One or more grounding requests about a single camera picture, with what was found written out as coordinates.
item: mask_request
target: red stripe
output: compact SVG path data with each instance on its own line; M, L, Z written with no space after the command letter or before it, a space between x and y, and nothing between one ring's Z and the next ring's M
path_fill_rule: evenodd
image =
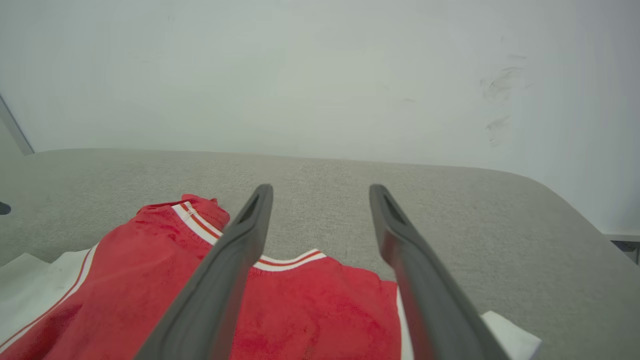
M312 256L315 256L315 255L318 255L318 254L320 254L320 250L318 250L318 251L314 251L314 252L312 252L311 254L309 254L309 255L305 256L305 257L304 257L304 258L302 258L302 259L299 259L299 260L296 260L296 261L292 261L292 262L290 262L290 263L284 263L284 264L280 264L280 263L272 263L272 262L270 262L270 261L268 261L268 260L263 260L263 259L258 260L258 262L259 262L259 263L263 263L263 264L267 264L267 265L271 265L271 266L289 266L289 265L297 264L297 263L299 263L300 261L304 261L304 260L306 260L306 259L308 259L308 258L311 258Z
M182 208L184 209L184 211L186 211L187 213L189 213L189 208L187 208L187 206L182 202L180 204L180 206L182 206ZM205 224L201 223L200 220L198 220L197 217L191 217L193 219L193 221L196 222L196 224L198 224L204 231L208 232L209 234L211 234L214 238L216 239L220 239L220 236L218 236L218 234L214 233L213 231L211 231L211 229L209 229Z
M84 260L82 261L82 266L80 266L80 273L78 274L78 277L76 278L76 281L74 282L74 284L69 288L69 290L67 290L67 292L62 295L62 297L55 303L53 304L53 306L51 306L49 308L49 310L45 311L42 315L38 316L36 318L36 320L33 320L32 322L28 323L27 325L25 325L23 328L21 328L20 330L18 330L18 332L16 332L15 334L13 334L11 336L11 338L8 338L4 343L2 343L2 345L0 345L0 348L3 347L5 344L7 344L9 341L11 341L11 339L15 338L18 334L20 334L24 329L28 328L29 326L33 325L34 323L36 323L38 320L42 319L43 317L45 317L47 314L49 314L51 312L51 310L54 309L54 307L58 306L62 300L71 292L71 290L73 290L76 285L78 284L78 281L80 281L80 276L82 275L82 272L84 270L84 264L86 263L86 258L89 256L89 253L91 252L92 249L89 249L89 251L86 253L86 255L84 256Z

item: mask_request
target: white and red striped trim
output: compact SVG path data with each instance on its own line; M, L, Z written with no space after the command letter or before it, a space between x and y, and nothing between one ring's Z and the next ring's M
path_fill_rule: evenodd
M277 259L272 259L265 255L262 255L258 260L258 262L253 265L253 267L258 268L260 270L264 270L264 271L275 271L275 272L285 271L285 270L291 270L293 268L297 268L313 260L318 260L322 258L326 258L326 255L324 255L318 249L307 251L306 253L291 260L277 260Z
M3 342L0 344L0 353L4 352L9 346L11 346L11 344L15 343L19 338L25 335L42 318L47 316L53 309L55 309L58 305L60 305L65 300L67 300L71 295L73 295L80 288L80 286L84 283L84 280L86 280L87 275L89 275L89 270L91 269L91 263L93 262L93 256L95 255L95 249L98 247L98 245L99 243L96 244L96 246L90 248L89 250L84 250L86 251L86 255L84 256L82 265L80 265L78 269L76 281L64 293L64 295L62 295L62 297L60 297L58 301L56 301L47 311L45 311L44 313L42 313L40 316L36 317L32 321L28 322L25 326L23 326L20 330L18 330L15 334L10 336L8 339L2 339Z
M204 220L190 202L185 201L173 205L172 209L196 235L207 243L215 245L222 236L222 231Z

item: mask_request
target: red and white garment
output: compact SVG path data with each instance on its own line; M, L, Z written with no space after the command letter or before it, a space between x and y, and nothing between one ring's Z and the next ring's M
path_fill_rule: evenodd
M215 199L142 208L89 250L0 268L0 360L132 359L222 235ZM253 266L231 359L413 358L397 285L318 250Z

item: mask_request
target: black object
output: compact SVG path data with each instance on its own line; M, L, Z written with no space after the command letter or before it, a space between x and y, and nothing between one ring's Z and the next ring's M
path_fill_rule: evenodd
M136 355L151 359L228 359L244 284L269 226L273 190L260 185L178 294ZM389 191L369 200L382 258L394 269L416 359L508 360L435 253Z
M11 206L9 206L9 204L0 202L0 215L7 215L10 212L11 212Z

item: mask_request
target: white stripe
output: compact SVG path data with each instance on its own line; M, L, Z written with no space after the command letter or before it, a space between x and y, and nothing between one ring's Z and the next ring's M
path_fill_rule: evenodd
M182 208L180 204L173 205L172 208L175 211L175 213L178 214L178 216L182 219L182 221L184 221L184 223L191 229L191 231L196 233L196 235L198 235L201 239L203 239L207 243L210 243L211 245L216 244L218 239L216 239L215 236L209 234L205 229L202 229L202 227L198 225L198 223L196 223L195 220L193 220L193 218L191 217L192 215L198 214L194 208L191 208L189 209L189 211L186 211L185 209Z
M203 217L200 216L200 214L198 214L198 212L196 211L196 209L193 208L193 206L191 205L190 202L185 201L184 204L187 206L187 208L189 209L189 211L193 210L193 216L196 217L196 219L198 219L201 223L204 224L204 226L206 226L209 230L211 230L214 234L218 235L218 237L222 236L222 232L218 229L216 229L215 226L211 225L210 223L208 223L206 220L204 220Z
M269 257L269 256L267 256L267 255L262 255L260 258L261 258L262 260L269 261L270 263L276 263L276 264L288 264L288 263L295 263L296 261L298 261L298 260L300 260L300 259L304 258L305 256L307 256L307 255L309 255L309 254L313 254L313 253L314 253L314 252L316 252L316 251L318 251L318 249L309 250L309 251L307 251L306 253L304 253L304 254L302 254L302 255L298 256L298 257L297 257L297 258L295 258L295 259L291 259L291 260L278 260L278 259L272 259L272 258L270 258L270 257Z
M400 288L397 289L396 307L398 308L398 318L400 319L400 359L413 359L413 346L411 344L411 334L404 315L404 306L400 296Z
M95 255L95 249L98 247L98 245L99 245L99 243L96 244L96 246L94 246L94 247L89 249L89 253L86 256L86 260L84 261L84 267L82 267L81 273L79 274L80 276L78 278L78 282L76 283L76 285L73 288L71 288L69 293L65 297L62 298L62 301L56 307L62 305L62 303L64 303L64 301L67 300L69 298L69 296L71 296L75 292L77 292L78 289L80 288L80 285L82 285L84 280L86 280L87 275L89 275L89 270L91 269L91 263L93 262L93 256ZM56 309L56 307L52 308L49 311L49 314L53 313L53 311ZM13 339L11 339L10 341L7 341L7 343L4 344L4 346L0 347L0 353L4 352L9 346L11 346L11 344L15 343L18 339L20 339L23 335L25 335L29 330L31 330L31 328L33 326L35 326L37 323L39 323L40 321L42 321L42 319L44 319L46 317L47 317L46 315L41 317L41 319L39 319L35 323L31 324L29 327L26 327L22 331L20 331L18 333L18 335L13 337Z
M253 264L253 267L258 268L260 270L264 270L264 271L285 271L285 270L291 270L293 268L297 268L299 266L302 266L306 263L309 263L313 260L318 260L318 259L322 259L322 258L326 258L326 255L324 255L323 253L319 253L313 256L310 256L307 259L304 259L303 261L300 261L299 263L295 263L295 264L291 264L291 265L285 265L285 266L273 266L273 265L269 265L269 264L264 264L261 263L260 261L258 261L256 264Z

